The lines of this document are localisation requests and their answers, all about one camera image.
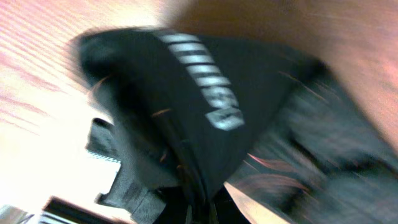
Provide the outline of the folded navy garment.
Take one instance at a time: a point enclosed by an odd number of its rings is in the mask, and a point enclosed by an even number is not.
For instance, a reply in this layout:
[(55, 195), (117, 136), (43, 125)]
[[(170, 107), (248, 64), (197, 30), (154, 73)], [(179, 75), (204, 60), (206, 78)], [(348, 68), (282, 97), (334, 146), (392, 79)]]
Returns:
[(34, 223), (39, 224), (131, 224), (127, 212), (93, 203), (73, 203), (50, 197)]

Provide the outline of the folded khaki shorts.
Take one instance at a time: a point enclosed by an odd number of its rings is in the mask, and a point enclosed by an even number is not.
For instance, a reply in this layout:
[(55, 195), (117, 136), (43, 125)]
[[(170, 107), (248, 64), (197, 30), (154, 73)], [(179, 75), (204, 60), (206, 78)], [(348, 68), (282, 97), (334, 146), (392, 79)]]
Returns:
[(32, 217), (34, 217), (32, 213), (28, 213), (10, 205), (1, 205), (1, 224), (25, 224)]

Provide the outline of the black printed jersey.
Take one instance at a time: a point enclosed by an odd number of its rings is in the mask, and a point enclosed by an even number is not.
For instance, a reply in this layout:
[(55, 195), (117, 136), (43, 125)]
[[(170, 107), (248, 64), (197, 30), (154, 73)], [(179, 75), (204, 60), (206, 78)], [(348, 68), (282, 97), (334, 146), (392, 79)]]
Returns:
[(246, 223), (227, 186), (291, 223), (396, 223), (397, 156), (319, 60), (167, 29), (76, 39), (111, 122), (88, 151), (121, 163), (100, 205), (138, 223)]

